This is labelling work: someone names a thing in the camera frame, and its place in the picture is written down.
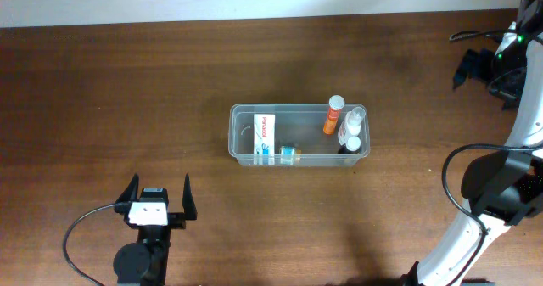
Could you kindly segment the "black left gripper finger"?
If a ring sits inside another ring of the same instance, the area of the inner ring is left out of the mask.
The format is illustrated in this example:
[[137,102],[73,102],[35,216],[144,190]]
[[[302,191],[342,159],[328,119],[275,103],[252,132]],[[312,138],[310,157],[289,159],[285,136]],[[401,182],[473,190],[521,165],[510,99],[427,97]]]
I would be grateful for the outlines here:
[[128,213],[132,202],[137,200],[139,176],[135,173],[123,193],[115,201],[115,213]]
[[196,221],[198,211],[193,199],[192,189],[190,185],[190,176],[186,174],[183,183],[182,207],[186,221]]

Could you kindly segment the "white green medicine box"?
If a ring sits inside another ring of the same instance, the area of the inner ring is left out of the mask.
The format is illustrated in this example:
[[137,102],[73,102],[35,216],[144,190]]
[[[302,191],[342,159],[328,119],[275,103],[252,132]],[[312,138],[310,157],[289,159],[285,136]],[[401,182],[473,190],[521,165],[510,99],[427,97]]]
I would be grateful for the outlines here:
[[275,115],[254,114],[254,164],[275,164]]

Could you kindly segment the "small gold-lidded balm jar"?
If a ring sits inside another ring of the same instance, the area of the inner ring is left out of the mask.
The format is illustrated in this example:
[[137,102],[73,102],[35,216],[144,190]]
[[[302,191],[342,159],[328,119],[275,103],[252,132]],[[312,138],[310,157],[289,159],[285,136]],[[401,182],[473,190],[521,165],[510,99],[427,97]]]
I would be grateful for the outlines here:
[[301,150],[295,146],[283,145],[279,149],[281,165],[297,165],[301,160]]

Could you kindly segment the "white lotion bottle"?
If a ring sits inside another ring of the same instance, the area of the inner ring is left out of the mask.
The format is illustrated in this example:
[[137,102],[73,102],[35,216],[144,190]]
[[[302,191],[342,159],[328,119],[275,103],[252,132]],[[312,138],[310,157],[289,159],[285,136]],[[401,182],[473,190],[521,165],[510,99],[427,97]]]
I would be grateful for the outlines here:
[[338,131],[338,140],[341,146],[345,145],[350,137],[360,134],[361,123],[365,117],[366,111],[362,107],[355,107],[346,114]]

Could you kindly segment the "orange vitamin tube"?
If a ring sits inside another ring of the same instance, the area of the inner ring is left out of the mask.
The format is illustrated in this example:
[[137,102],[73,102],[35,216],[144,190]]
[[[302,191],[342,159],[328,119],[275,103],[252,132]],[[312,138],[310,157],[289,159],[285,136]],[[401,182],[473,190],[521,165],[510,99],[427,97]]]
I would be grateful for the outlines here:
[[340,95],[333,95],[328,100],[327,119],[323,126],[323,132],[327,135],[332,135],[335,132],[335,128],[338,122],[338,118],[341,114],[341,110],[345,105],[344,98]]

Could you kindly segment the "dark bottle white cap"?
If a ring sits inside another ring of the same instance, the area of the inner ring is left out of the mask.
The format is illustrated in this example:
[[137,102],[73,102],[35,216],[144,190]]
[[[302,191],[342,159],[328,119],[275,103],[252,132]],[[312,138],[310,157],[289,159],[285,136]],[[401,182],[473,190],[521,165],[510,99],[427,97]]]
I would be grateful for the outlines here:
[[338,154],[358,154],[361,140],[357,136],[349,137],[346,143],[340,147]]

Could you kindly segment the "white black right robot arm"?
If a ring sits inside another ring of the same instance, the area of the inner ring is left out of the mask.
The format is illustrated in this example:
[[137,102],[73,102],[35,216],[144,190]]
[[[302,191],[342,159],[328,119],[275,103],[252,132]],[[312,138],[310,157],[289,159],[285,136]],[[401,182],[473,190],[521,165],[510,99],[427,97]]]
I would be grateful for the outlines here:
[[[483,82],[504,109],[517,111],[516,120],[504,145],[467,144],[447,156],[442,187],[459,213],[436,248],[401,276],[402,285],[463,285],[493,241],[542,212],[542,0],[520,0],[508,28],[482,35],[499,47],[466,51],[453,86],[468,78]],[[457,201],[446,181],[448,167],[456,155],[472,149],[488,153],[467,167]]]

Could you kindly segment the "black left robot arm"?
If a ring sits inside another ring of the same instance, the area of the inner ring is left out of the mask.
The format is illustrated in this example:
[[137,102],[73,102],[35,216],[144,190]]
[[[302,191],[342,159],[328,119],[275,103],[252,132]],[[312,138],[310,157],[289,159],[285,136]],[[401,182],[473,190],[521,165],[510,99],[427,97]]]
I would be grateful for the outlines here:
[[198,216],[190,186],[185,176],[182,212],[168,211],[165,188],[138,188],[139,176],[134,175],[116,200],[114,211],[124,223],[137,230],[137,240],[121,247],[113,260],[118,285],[164,285],[166,280],[171,232],[184,229],[186,222]]

